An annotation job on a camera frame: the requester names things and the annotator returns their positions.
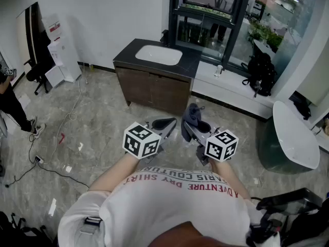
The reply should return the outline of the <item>black backpack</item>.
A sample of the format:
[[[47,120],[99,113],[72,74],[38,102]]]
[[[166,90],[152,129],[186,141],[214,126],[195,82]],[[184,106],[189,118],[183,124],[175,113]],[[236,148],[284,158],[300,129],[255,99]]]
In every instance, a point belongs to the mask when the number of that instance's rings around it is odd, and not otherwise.
[[[242,84],[249,84],[254,91],[253,97],[256,98],[257,95],[270,96],[277,75],[270,56],[263,52],[257,53],[250,57],[248,64],[242,62],[241,66],[250,73],[250,76],[244,79]]]

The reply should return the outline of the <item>black folded stand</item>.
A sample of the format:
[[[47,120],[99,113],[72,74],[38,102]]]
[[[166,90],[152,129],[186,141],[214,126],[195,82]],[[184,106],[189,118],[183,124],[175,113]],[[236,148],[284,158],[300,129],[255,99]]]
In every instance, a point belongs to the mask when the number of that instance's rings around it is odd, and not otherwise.
[[[0,211],[0,247],[52,247],[51,239],[42,230],[9,222],[7,215]]]

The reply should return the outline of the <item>black window frame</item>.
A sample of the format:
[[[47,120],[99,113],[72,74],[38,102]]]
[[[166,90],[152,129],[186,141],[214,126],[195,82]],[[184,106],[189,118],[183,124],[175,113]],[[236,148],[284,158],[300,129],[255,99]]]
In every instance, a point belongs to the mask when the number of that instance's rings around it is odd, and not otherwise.
[[[203,61],[244,74],[230,58],[249,0],[170,0],[170,45],[195,49]]]

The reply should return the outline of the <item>black faucet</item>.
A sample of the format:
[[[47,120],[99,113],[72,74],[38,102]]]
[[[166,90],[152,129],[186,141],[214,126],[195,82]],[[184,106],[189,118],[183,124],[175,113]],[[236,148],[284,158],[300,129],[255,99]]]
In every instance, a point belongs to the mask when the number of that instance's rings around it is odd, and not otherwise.
[[[162,31],[162,37],[160,39],[160,42],[162,44],[163,47],[169,47],[169,31],[167,29],[165,29],[164,31]]]

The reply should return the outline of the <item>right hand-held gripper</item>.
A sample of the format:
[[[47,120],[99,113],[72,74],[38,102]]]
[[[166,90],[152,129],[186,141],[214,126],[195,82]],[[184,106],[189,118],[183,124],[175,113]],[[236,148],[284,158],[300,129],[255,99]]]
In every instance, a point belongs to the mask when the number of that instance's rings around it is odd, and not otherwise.
[[[196,155],[203,166],[209,163],[210,158],[224,162],[235,155],[239,138],[231,131],[220,132],[219,126],[204,121],[199,121],[197,126],[185,121],[184,128],[199,143]]]

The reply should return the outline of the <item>dark grey cloth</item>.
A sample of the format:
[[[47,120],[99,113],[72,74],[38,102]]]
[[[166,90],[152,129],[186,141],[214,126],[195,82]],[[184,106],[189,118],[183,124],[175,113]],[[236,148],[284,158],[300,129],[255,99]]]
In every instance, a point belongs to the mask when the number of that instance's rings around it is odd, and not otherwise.
[[[198,107],[197,104],[191,103],[187,109],[184,111],[184,114],[181,119],[181,134],[185,141],[188,143],[191,141],[192,137],[185,128],[185,123],[189,123],[192,126],[195,126],[199,131],[205,130],[206,125],[202,121],[201,110],[205,107]]]

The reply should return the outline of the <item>green and white bathtub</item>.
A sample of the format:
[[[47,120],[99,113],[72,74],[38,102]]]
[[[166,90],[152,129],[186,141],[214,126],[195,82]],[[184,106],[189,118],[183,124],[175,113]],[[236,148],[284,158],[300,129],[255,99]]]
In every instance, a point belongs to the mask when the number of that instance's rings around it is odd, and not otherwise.
[[[273,104],[272,118],[260,134],[258,156],[265,169],[282,174],[309,172],[320,162],[315,136],[281,101]]]

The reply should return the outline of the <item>dark striped leaning board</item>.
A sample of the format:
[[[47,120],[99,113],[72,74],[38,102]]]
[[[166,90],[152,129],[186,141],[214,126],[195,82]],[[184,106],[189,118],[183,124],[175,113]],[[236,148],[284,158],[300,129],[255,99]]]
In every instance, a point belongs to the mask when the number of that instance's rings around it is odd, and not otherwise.
[[[39,5],[35,2],[16,17],[17,41],[24,71],[29,72],[37,63],[39,54]]]

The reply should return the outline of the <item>clear water dispenser bottle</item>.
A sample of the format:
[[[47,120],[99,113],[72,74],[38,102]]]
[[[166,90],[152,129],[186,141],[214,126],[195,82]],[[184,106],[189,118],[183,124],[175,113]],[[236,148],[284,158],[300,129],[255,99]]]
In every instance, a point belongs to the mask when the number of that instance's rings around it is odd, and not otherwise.
[[[59,16],[56,13],[42,17],[42,23],[51,41],[55,41],[61,37],[62,26]]]

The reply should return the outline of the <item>white sink basin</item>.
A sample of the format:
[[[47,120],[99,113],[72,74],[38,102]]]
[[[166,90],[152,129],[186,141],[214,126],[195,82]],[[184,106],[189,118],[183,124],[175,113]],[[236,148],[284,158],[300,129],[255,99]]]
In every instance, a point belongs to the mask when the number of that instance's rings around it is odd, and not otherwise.
[[[179,63],[182,52],[177,49],[145,45],[135,54],[135,57],[139,60],[173,66]]]

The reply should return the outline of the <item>dark wooden vanity cabinet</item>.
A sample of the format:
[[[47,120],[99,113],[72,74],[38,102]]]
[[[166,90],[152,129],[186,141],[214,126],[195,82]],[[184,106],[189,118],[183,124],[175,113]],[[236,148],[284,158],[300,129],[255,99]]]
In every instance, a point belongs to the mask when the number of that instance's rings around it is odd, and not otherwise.
[[[137,59],[135,54],[145,45],[163,47],[160,42],[134,39],[113,59],[127,104],[134,102],[182,115],[191,95],[200,51],[174,46],[171,49],[180,50],[182,57],[178,64],[168,66]]]

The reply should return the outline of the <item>black office chair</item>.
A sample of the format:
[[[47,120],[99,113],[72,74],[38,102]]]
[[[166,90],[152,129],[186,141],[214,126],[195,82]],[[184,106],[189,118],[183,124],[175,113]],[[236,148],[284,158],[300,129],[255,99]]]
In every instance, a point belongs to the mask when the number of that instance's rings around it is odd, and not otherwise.
[[[45,93],[49,92],[47,85],[49,81],[46,77],[46,73],[55,67],[55,63],[52,58],[44,59],[38,62],[35,66],[31,68],[31,70],[26,74],[26,78],[28,81],[36,81],[39,85],[35,89],[34,94],[38,95],[38,90],[41,86],[44,86]]]

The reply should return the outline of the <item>white printed t-shirt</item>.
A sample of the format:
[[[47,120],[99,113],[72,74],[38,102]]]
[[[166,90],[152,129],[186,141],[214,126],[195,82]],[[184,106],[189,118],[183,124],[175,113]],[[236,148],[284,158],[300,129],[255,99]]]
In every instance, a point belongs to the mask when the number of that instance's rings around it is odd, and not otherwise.
[[[262,212],[218,174],[145,167],[112,192],[88,191],[65,213],[60,247],[147,247],[185,222],[204,236],[245,246]]]

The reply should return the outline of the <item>black body-worn rig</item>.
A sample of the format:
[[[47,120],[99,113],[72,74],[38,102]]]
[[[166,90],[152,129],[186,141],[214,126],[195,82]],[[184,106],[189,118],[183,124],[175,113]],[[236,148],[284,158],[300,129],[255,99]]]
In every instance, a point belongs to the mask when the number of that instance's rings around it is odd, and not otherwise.
[[[258,198],[260,221],[250,225],[250,247],[329,247],[329,198],[307,188]]]

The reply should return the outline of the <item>white water dispenser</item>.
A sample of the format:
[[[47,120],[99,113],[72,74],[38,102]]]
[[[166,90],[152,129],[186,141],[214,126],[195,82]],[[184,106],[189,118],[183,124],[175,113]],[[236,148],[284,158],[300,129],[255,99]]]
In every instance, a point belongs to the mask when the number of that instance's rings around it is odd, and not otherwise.
[[[82,72],[78,65],[77,54],[70,42],[65,37],[61,37],[47,47],[55,63],[55,66],[45,74],[50,85],[56,87],[62,81],[74,83]]]

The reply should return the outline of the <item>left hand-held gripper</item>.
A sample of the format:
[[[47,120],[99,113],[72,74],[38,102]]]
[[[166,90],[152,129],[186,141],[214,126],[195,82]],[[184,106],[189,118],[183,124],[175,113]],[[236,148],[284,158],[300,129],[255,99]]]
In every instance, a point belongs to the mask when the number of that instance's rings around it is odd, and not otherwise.
[[[122,148],[138,160],[155,156],[161,139],[168,138],[176,124],[175,117],[152,117],[150,127],[154,128],[153,132],[134,122],[124,131]]]

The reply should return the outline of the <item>small black bag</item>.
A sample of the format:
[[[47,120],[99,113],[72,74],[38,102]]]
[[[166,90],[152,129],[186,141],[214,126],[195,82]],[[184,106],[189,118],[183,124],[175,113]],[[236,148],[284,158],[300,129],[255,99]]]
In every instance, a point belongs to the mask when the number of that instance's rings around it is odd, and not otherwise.
[[[304,120],[308,120],[311,117],[310,108],[304,97],[294,97],[293,103]]]

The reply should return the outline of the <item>person's right forearm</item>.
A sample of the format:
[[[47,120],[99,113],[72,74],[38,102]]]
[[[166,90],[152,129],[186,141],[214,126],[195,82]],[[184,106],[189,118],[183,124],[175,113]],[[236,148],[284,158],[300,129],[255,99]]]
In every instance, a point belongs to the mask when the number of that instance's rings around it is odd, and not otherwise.
[[[233,169],[227,161],[219,162],[210,158],[209,163],[211,165],[212,172],[221,176],[235,192],[237,192],[244,199],[251,199],[247,189],[235,175]]]

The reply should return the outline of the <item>person's left forearm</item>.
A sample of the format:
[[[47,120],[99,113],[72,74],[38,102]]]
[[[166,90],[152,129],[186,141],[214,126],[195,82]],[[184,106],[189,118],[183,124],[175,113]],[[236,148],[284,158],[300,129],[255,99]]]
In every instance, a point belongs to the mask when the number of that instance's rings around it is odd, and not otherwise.
[[[90,186],[89,191],[112,192],[123,180],[136,171],[139,159],[127,153]]]

